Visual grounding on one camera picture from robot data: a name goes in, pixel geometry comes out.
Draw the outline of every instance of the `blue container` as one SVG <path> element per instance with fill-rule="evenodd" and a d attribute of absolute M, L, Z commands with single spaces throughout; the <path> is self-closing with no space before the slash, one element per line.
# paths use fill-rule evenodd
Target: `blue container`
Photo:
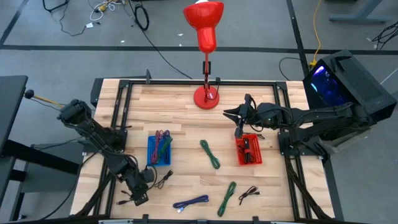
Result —
<path fill-rule="evenodd" d="M 157 153 L 160 154 L 160 151 L 163 147 L 164 139 L 161 139 L 159 142 L 159 146 L 157 147 Z M 155 136 L 148 137 L 148 150 L 147 150 L 147 165 L 150 165 L 150 157 L 152 153 L 155 151 Z M 167 146 L 166 151 L 161 155 L 160 160 L 157 164 L 153 164 L 154 166 L 169 166 L 172 161 L 172 144 L 170 143 Z"/>

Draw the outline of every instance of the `red desk lamp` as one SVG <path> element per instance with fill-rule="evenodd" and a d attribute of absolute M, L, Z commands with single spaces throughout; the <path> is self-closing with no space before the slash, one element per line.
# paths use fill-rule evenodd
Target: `red desk lamp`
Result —
<path fill-rule="evenodd" d="M 217 106 L 220 95 L 216 88 L 208 83 L 210 74 L 209 54 L 216 47 L 216 26 L 223 15 L 224 4 L 222 2 L 208 2 L 200 0 L 184 9 L 184 16 L 188 23 L 195 28 L 198 34 L 198 45 L 200 51 L 205 53 L 203 73 L 205 74 L 205 84 L 199 87 L 193 95 L 195 104 L 205 110 Z"/>

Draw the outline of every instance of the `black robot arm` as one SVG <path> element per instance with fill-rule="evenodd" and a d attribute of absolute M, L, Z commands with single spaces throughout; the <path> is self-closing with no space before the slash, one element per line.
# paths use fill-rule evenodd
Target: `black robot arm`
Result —
<path fill-rule="evenodd" d="M 306 141 L 310 137 L 338 129 L 365 128 L 373 124 L 366 110 L 354 103 L 317 110 L 300 110 L 285 108 L 273 103 L 260 103 L 257 106 L 250 94 L 246 94 L 244 99 L 245 103 L 237 108 L 224 110 L 224 115 L 237 125 L 235 130 L 237 138 L 242 136 L 244 124 L 248 124 L 252 128 L 257 126 L 289 130 L 292 143 Z M 303 123 L 315 124 L 309 128 L 299 128 Z"/>
<path fill-rule="evenodd" d="M 113 130 L 104 128 L 91 117 L 91 109 L 80 100 L 72 100 L 60 110 L 58 118 L 66 127 L 75 129 L 77 133 L 86 138 L 106 159 L 109 173 L 120 182 L 126 182 L 131 192 L 131 200 L 138 206 L 148 201 L 147 183 L 156 181 L 154 171 L 147 167 L 139 171 L 137 159 L 128 154 L 123 154 L 125 139 L 121 132 L 126 130 Z M 100 187 L 77 215 L 87 215 L 96 202 L 103 189 Z"/>

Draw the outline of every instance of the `lamp shade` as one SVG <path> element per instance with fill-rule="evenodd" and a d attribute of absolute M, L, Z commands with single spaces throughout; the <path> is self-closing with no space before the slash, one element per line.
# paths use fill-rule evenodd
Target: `lamp shade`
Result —
<path fill-rule="evenodd" d="M 188 23 L 196 29 L 200 51 L 212 53 L 216 47 L 216 26 L 223 15 L 224 3 L 199 2 L 184 9 Z"/>

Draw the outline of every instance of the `lamp base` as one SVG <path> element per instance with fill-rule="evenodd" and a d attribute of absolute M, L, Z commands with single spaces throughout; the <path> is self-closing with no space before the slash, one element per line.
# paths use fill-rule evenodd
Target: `lamp base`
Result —
<path fill-rule="evenodd" d="M 216 88 L 211 86 L 207 92 L 207 98 L 207 101 L 205 101 L 205 87 L 203 86 L 199 87 L 193 94 L 193 101 L 195 104 L 204 110 L 210 110 L 217 106 L 220 100 L 220 94 L 217 94 Z"/>

